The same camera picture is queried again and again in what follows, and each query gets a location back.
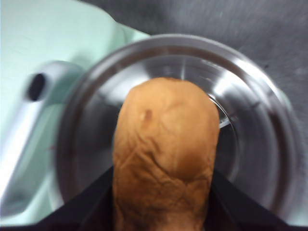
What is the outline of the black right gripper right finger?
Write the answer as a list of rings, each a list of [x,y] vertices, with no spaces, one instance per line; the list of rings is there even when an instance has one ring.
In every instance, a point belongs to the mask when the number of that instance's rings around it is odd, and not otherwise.
[[[205,231],[306,231],[289,225],[214,171]]]

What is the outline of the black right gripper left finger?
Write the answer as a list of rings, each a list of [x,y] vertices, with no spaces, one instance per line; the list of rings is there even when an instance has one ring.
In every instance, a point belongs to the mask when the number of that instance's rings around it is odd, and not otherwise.
[[[2,231],[112,231],[113,168],[80,194],[35,224],[1,227]]]

